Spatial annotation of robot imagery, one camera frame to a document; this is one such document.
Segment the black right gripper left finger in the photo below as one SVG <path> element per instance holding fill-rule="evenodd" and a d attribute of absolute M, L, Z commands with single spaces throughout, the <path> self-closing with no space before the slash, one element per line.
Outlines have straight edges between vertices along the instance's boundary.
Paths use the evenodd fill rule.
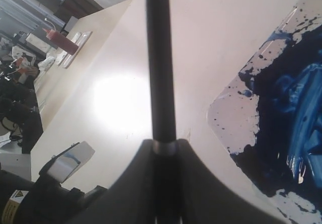
<path fill-rule="evenodd" d="M 98 204 L 95 223 L 155 223 L 154 146 L 144 140 L 133 160 Z"/>

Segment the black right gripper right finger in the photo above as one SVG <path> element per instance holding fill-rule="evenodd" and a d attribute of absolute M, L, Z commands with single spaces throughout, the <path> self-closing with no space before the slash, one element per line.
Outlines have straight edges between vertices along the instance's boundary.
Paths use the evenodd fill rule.
<path fill-rule="evenodd" d="M 224 185 L 185 139 L 180 139 L 180 185 L 183 223 L 283 223 Z"/>

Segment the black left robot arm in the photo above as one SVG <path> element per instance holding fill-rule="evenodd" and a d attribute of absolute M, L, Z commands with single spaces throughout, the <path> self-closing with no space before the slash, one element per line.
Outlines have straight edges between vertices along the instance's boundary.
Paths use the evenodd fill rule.
<path fill-rule="evenodd" d="M 67 223 L 106 191 L 68 190 L 48 175 L 32 182 L 1 170 L 1 223 Z"/>

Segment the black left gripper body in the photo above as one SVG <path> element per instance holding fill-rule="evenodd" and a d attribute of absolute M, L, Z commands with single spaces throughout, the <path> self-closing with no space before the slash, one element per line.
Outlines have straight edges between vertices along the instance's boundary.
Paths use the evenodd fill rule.
<path fill-rule="evenodd" d="M 36 182 L 27 194 L 25 223 L 65 223 L 106 192 L 102 186 L 84 193 L 77 188 L 65 189 L 55 180 Z"/>

